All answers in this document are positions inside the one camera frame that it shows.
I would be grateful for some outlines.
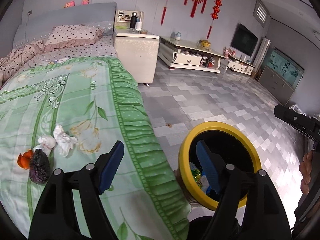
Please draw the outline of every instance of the polka dot bed sheet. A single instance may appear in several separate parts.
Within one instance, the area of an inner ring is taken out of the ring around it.
[[[19,70],[22,71],[36,66],[43,65],[46,62],[56,61],[66,57],[96,57],[96,56],[111,56],[117,57],[116,49],[113,46],[113,37],[103,36],[99,41],[89,46],[77,46],[72,48],[58,49],[55,51],[38,54],[29,60]]]

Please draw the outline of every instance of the polka dot pillow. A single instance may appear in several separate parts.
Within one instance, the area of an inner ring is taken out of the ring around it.
[[[103,29],[82,25],[60,25],[53,29],[44,44],[44,51],[91,45],[102,37]]]

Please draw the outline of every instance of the gray cabinet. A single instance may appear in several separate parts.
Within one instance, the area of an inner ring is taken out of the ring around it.
[[[265,66],[258,82],[264,86],[278,101],[281,105],[285,106],[294,89],[290,84],[285,81],[278,73],[271,68]]]

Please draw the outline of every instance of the black thermos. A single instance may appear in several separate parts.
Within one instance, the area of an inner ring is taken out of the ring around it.
[[[130,28],[134,29],[137,23],[137,13],[132,13],[131,21],[130,21]]]

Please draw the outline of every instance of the green bedspread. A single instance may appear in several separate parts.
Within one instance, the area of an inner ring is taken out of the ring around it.
[[[124,143],[112,186],[100,196],[120,240],[187,238],[190,206],[156,140],[137,83],[113,57],[36,66],[0,90],[0,201],[26,237],[44,186],[30,181],[17,158],[39,136],[52,135],[56,123],[78,145],[66,158],[53,149],[53,169],[79,170],[117,140]],[[81,233],[90,236],[78,191],[74,200]]]

